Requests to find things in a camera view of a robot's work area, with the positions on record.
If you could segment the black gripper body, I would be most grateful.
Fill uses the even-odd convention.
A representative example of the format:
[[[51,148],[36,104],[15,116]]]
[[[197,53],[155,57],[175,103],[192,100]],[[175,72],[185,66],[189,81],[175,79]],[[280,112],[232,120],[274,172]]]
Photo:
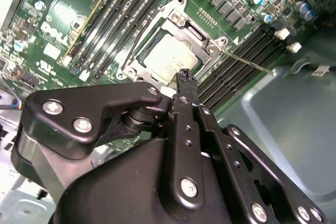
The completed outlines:
[[[214,165],[203,157],[203,207],[186,219],[160,201],[166,141],[140,144],[76,179],[63,193],[52,223],[251,223],[236,200],[228,201]]]

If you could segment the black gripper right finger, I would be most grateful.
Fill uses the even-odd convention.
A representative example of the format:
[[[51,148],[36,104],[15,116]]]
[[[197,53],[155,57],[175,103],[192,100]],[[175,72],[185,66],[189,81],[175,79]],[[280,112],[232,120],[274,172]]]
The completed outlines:
[[[328,223],[322,210],[237,126],[221,128],[199,103],[197,83],[187,76],[196,108],[201,150],[210,156],[218,182],[222,223]]]

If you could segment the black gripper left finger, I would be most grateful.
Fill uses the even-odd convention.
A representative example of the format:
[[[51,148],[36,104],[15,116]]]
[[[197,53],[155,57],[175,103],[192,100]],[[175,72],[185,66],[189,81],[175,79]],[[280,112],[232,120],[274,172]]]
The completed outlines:
[[[200,133],[188,96],[185,69],[165,95],[147,82],[87,86],[32,93],[25,100],[16,140],[26,167],[56,206],[79,177],[154,139],[166,141],[160,201],[167,210],[204,205]]]

